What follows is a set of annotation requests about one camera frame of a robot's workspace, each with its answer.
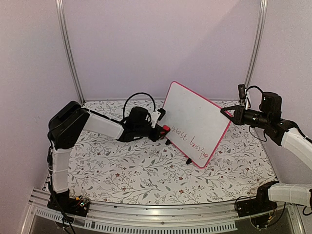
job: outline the white wall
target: white wall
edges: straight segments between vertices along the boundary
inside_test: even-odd
[[[77,99],[55,1],[0,1],[0,233],[16,234],[47,175],[47,124]]]
[[[85,98],[164,98],[177,80],[208,98],[238,99],[260,0],[66,0]]]
[[[252,84],[282,96],[282,118],[312,138],[312,1],[269,1]],[[258,106],[258,92],[252,96]],[[296,156],[271,140],[264,146],[280,181],[312,183],[312,171]]]

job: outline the robotic arm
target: robotic arm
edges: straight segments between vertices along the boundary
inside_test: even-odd
[[[71,101],[49,121],[48,138],[51,142],[48,166],[51,175],[51,192],[48,207],[61,208],[66,213],[86,216],[88,200],[82,197],[69,198],[67,184],[68,163],[71,150],[82,130],[104,134],[121,142],[130,142],[143,137],[152,141],[164,138],[170,128],[160,127],[157,122],[165,115],[162,108],[152,114],[145,108],[134,107],[128,117],[117,121],[95,111],[82,108]]]
[[[250,110],[249,92],[257,88],[262,93],[260,111]],[[235,125],[247,124],[253,128],[264,129],[278,146],[295,154],[312,170],[312,141],[307,138],[299,126],[290,120],[281,119],[282,98],[278,94],[263,92],[257,86],[239,85],[241,105],[221,109],[221,113]],[[233,116],[228,112],[234,110]],[[258,188],[255,199],[237,202],[238,215],[247,216],[276,208],[276,201],[284,201],[312,207],[312,184],[284,184],[278,181],[266,183]]]

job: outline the whiteboard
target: whiteboard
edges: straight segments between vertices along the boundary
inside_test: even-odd
[[[170,127],[167,139],[199,168],[206,167],[231,123],[221,107],[174,81],[163,109],[159,125]]]
[[[177,80],[209,99],[238,99],[261,0],[66,0],[69,40],[87,100]]]

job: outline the whiteboard foot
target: whiteboard foot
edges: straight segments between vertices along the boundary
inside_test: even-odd
[[[190,158],[187,159],[186,164],[189,165],[191,164],[192,160]]]

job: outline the table surface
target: table surface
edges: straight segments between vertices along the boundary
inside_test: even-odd
[[[215,101],[221,107],[235,101]],[[158,107],[163,101],[156,101]],[[124,101],[92,101],[84,107],[117,120]],[[129,101],[152,110],[149,100]],[[148,138],[130,143],[83,131],[74,146],[68,172],[71,196],[128,204],[172,205],[210,203],[254,196],[257,188],[276,179],[260,141],[248,126],[230,125],[207,167],[186,165],[187,158],[166,140]]]

